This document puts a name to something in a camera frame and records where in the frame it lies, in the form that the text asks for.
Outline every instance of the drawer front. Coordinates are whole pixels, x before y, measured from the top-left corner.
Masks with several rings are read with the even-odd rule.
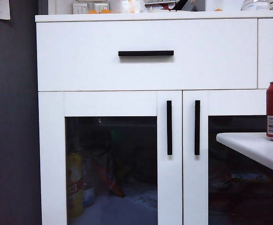
[[[257,87],[256,19],[47,22],[37,40],[39,91]]]
[[[273,81],[273,19],[258,20],[258,88]]]

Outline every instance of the bottle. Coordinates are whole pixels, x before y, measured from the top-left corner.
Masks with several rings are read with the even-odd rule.
[[[83,212],[82,157],[77,150],[67,154],[67,208],[69,218]]]
[[[89,207],[95,203],[95,189],[91,181],[91,158],[83,159],[83,206]]]

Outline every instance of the drawer handle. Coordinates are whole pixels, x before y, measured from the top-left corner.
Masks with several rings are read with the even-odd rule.
[[[121,56],[172,56],[174,51],[118,51]]]
[[[195,101],[195,156],[200,155],[200,100]]]
[[[172,101],[167,101],[167,148],[168,156],[172,155]]]

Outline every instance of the orange object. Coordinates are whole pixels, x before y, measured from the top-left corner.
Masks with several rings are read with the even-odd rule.
[[[135,13],[135,7],[133,5],[132,0],[128,0],[128,2],[129,2],[129,5],[130,5],[130,13]]]
[[[98,12],[96,10],[91,10],[90,12],[88,12],[88,14],[97,14]]]
[[[108,188],[118,197],[123,198],[124,192],[122,191],[120,184],[116,176],[104,166],[93,162],[93,168],[99,173],[101,179],[107,183]]]
[[[102,9],[101,10],[101,13],[114,13],[113,11],[109,11],[109,10],[107,10],[107,9]]]

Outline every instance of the wall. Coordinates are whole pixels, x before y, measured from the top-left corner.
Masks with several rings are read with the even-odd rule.
[[[37,0],[11,0],[0,20],[0,225],[40,225]]]

